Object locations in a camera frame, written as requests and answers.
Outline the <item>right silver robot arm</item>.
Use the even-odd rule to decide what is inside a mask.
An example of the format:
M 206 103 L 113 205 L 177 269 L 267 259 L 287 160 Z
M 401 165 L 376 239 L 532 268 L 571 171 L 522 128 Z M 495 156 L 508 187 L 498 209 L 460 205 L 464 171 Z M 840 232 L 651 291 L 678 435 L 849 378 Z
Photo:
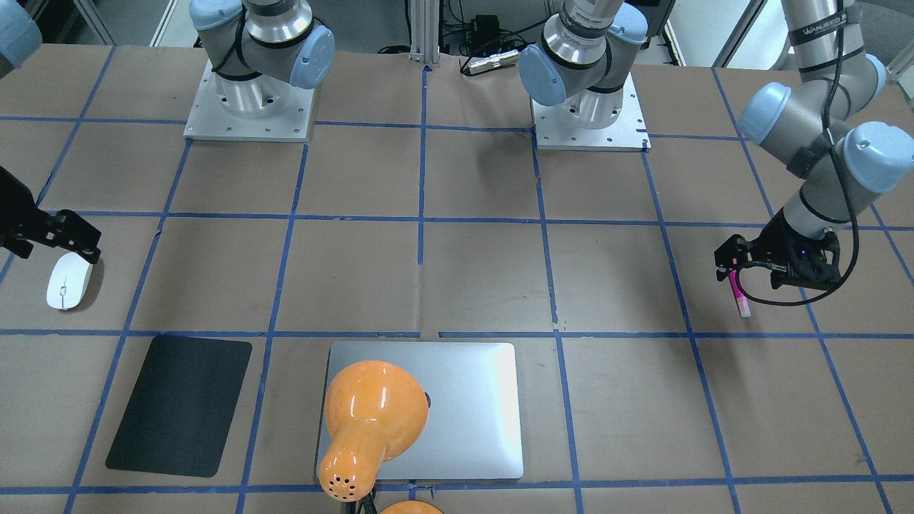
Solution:
M 334 56 L 334 35 L 306 1 L 193 1 L 189 16 L 209 68 L 184 134 L 195 141 L 306 142 L 314 90 Z M 35 244 L 65 248 L 95 264 L 101 232 L 68 209 L 42 211 L 2 172 L 2 246 L 26 259 Z

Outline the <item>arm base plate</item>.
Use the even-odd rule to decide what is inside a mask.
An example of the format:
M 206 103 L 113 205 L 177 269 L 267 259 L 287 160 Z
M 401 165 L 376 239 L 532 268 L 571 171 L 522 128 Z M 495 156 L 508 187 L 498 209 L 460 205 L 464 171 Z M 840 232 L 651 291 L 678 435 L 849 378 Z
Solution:
M 206 62 L 184 136 L 195 141 L 306 143 L 313 90 L 265 75 L 229 81 Z
M 555 106 L 531 100 L 541 149 L 640 152 L 651 147 L 633 76 L 604 94 L 584 90 Z

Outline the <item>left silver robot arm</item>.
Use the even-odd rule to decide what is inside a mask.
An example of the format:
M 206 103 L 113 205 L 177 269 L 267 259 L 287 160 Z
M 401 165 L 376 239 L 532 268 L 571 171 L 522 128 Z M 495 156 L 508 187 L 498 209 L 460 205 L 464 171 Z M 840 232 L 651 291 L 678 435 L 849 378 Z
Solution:
M 740 272 L 761 267 L 774 289 L 832 292 L 845 283 L 836 231 L 891 191 L 912 170 L 912 137 L 882 121 L 849 127 L 887 82 L 887 69 L 866 53 L 862 13 L 853 1 L 784 1 L 788 39 L 802 84 L 766 84 L 745 105 L 738 130 L 778 159 L 800 189 L 754 240 L 733 235 L 714 253 L 719 281 L 740 284 Z M 648 20 L 623 1 L 566 1 L 545 20 L 540 39 L 517 66 L 536 104 L 590 105 L 603 128 L 621 107 L 623 82 L 646 42 Z

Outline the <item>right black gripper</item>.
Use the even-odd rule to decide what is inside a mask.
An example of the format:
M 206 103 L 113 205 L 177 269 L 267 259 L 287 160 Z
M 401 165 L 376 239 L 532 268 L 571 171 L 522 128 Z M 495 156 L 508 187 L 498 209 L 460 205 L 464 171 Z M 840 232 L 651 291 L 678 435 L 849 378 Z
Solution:
M 65 248 L 95 266 L 101 257 L 101 232 L 71 209 L 55 214 L 42 211 L 32 192 L 1 169 L 1 243 L 22 259 L 29 259 L 35 243 Z

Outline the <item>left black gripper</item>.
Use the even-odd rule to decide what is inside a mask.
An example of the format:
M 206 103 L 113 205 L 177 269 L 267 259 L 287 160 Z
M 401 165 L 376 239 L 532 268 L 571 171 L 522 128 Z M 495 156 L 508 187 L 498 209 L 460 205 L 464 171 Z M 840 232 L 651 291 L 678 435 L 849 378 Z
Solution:
M 715 250 L 715 276 L 718 282 L 728 280 L 730 271 L 740 266 L 764 267 L 770 270 L 771 289 L 783 284 L 828 290 L 841 277 L 841 247 L 833 232 L 822 238 L 810 238 L 790 227 L 782 211 L 765 225 L 757 238 L 746 240 L 734 234 Z

